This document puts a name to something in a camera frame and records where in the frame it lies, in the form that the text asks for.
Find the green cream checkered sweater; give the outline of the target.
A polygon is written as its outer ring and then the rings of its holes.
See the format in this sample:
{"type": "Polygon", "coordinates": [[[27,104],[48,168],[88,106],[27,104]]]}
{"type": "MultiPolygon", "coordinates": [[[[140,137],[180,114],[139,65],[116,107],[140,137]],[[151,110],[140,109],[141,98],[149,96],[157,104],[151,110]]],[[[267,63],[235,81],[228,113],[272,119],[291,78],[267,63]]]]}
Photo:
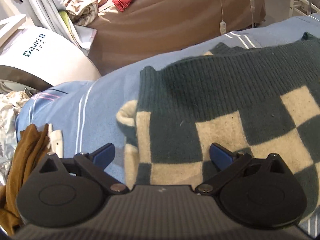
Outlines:
{"type": "Polygon", "coordinates": [[[218,143],[255,158],[279,154],[319,210],[319,38],[275,47],[220,43],[161,70],[144,67],[139,94],[116,114],[125,184],[191,185],[218,169],[218,143]]]}

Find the beige crumpled clothes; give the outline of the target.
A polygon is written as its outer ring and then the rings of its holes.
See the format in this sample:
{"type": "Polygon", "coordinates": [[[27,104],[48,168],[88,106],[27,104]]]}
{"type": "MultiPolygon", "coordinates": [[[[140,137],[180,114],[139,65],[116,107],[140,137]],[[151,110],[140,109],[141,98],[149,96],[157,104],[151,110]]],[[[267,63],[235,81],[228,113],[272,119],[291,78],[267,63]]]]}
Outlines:
{"type": "Polygon", "coordinates": [[[97,17],[99,8],[108,0],[61,0],[72,23],[86,27],[97,17]]]}

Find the mustard brown garment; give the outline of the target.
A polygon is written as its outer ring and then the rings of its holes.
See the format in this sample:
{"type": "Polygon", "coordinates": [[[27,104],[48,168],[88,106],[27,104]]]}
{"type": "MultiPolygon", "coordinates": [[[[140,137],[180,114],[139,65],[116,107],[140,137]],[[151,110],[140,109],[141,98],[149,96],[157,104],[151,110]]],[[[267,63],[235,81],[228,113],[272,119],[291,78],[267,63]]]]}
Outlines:
{"type": "Polygon", "coordinates": [[[20,132],[7,183],[1,186],[1,227],[9,236],[23,225],[16,206],[16,197],[40,160],[49,152],[49,125],[41,131],[34,124],[20,132]]]}

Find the light blue striped bedsheet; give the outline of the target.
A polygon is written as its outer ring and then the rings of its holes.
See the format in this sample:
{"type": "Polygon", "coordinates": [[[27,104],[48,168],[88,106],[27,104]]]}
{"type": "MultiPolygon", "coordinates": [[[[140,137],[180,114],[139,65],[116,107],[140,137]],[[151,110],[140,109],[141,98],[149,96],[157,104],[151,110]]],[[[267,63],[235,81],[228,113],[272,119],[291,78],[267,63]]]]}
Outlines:
{"type": "MultiPolygon", "coordinates": [[[[64,83],[32,97],[22,108],[16,129],[34,124],[52,124],[63,134],[64,156],[89,153],[111,142],[115,158],[106,172],[125,184],[125,136],[118,127],[116,114],[125,103],[139,94],[139,75],[144,67],[161,70],[188,57],[202,56],[220,43],[245,49],[275,47],[292,43],[309,33],[319,38],[319,14],[289,18],[265,28],[228,33],[182,51],[158,55],[107,74],[97,81],[64,83]]],[[[319,235],[319,210],[302,218],[301,227],[313,237],[319,235]]]]}

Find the silver floral crumpled fabric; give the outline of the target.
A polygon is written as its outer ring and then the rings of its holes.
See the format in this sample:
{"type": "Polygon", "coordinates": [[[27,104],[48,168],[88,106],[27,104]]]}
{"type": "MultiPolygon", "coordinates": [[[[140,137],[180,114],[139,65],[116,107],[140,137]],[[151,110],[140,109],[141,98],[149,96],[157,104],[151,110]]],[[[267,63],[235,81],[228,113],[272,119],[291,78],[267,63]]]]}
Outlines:
{"type": "Polygon", "coordinates": [[[29,100],[24,91],[1,94],[0,141],[1,185],[7,183],[8,173],[17,147],[15,121],[24,104],[29,100]]]}

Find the white medical device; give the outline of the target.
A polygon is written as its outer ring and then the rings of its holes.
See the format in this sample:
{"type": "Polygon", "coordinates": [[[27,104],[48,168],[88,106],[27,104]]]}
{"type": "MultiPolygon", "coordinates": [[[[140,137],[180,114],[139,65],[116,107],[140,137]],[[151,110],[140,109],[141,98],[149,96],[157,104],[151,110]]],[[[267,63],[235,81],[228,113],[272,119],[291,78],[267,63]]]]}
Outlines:
{"type": "Polygon", "coordinates": [[[1,81],[46,90],[65,82],[101,77],[72,42],[46,28],[22,28],[25,20],[24,14],[1,20],[1,81]]]}

